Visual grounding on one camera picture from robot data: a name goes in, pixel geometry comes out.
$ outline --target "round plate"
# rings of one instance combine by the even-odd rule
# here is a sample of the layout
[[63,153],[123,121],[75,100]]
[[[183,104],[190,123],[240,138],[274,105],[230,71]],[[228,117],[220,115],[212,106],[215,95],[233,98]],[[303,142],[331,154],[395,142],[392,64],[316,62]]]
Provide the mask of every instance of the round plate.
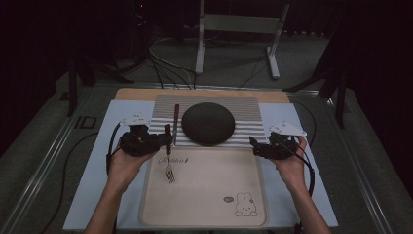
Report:
[[231,137],[235,130],[235,119],[224,106],[202,102],[185,111],[181,125],[183,133],[194,142],[214,146]]

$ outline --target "striped cloth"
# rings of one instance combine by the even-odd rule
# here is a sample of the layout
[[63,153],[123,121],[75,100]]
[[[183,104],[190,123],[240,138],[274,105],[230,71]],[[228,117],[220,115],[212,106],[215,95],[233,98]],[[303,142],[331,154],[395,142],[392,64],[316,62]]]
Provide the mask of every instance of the striped cloth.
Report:
[[170,124],[171,127],[173,127],[174,107],[176,104],[179,104],[176,145],[199,146],[182,132],[181,119],[189,107],[201,102],[214,102],[225,106],[231,111],[235,118],[236,127],[233,135],[227,141],[217,146],[251,147],[249,144],[249,136],[256,138],[259,142],[266,141],[261,112],[256,97],[189,97],[159,95],[155,100],[149,132],[151,134],[161,134],[164,132],[165,124]]

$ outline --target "white device part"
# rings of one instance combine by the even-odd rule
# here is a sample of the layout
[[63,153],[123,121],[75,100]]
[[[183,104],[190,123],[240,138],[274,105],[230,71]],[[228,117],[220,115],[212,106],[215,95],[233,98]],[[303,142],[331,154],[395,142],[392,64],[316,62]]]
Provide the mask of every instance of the white device part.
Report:
[[279,135],[290,135],[290,136],[306,136],[307,133],[297,127],[289,124],[286,121],[282,121],[277,125],[270,128],[270,131],[277,133]]
[[123,119],[120,122],[120,125],[128,125],[128,126],[146,125],[146,124],[149,124],[149,121],[141,113],[135,114],[130,118]]

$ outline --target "white tabletop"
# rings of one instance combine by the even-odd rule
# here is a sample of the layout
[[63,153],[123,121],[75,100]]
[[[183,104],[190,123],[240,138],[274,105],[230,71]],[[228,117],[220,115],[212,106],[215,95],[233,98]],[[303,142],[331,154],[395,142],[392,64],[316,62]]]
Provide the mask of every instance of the white tabletop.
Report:
[[[116,125],[122,119],[128,118],[138,112],[150,119],[154,110],[154,105],[155,101],[153,100],[111,101],[97,136],[91,157],[85,168],[73,203],[63,225],[64,230],[85,229],[93,214],[94,207],[100,198],[100,194],[106,182],[105,156],[108,151],[110,137]],[[270,127],[282,121],[287,121],[288,123],[301,128],[298,115],[292,104],[259,103],[259,109],[264,131],[267,136],[270,134]],[[128,130],[129,128],[127,127],[121,127],[117,133],[115,142],[117,142],[122,133],[127,132]],[[311,149],[307,148],[306,153],[309,156],[316,176],[313,200],[327,224],[329,226],[337,226],[338,223],[335,214],[331,208]],[[292,199],[275,169],[274,164],[261,157],[259,157],[259,164],[262,173],[264,196],[266,200],[265,204],[267,205],[267,221],[259,228],[293,226],[299,221],[299,217],[295,211]],[[118,212],[118,229],[153,229],[152,227],[142,224],[139,220],[147,169],[148,165],[145,163],[136,180],[129,186],[129,189],[125,192],[122,198],[121,207]],[[310,177],[307,169],[305,175],[307,184],[309,184]]]

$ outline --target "beige tray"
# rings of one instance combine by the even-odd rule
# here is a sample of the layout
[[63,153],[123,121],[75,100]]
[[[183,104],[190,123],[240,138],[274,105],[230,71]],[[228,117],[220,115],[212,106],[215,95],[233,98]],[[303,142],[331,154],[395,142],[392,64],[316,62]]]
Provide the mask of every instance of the beige tray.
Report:
[[175,183],[165,176],[165,149],[149,162],[140,221],[185,228],[260,227],[267,220],[261,172],[249,148],[175,147]]

